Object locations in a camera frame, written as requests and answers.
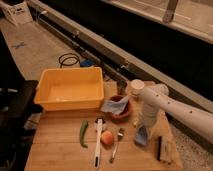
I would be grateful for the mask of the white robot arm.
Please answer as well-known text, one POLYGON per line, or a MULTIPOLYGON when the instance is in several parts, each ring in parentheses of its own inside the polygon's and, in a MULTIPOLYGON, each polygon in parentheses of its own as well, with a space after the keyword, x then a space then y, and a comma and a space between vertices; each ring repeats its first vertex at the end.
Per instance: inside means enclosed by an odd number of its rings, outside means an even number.
POLYGON ((145 86, 139 91, 145 127, 152 129, 157 122, 157 113, 162 109, 213 144, 213 114, 174 100, 168 93, 164 84, 145 86))

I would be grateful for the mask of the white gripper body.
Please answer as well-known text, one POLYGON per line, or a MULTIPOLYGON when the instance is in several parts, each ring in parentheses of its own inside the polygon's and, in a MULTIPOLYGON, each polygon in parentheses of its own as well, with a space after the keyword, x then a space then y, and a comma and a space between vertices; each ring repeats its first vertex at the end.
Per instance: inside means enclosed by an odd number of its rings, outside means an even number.
POLYGON ((152 129, 157 123, 157 114, 140 112, 138 115, 138 126, 145 126, 147 129, 152 129))

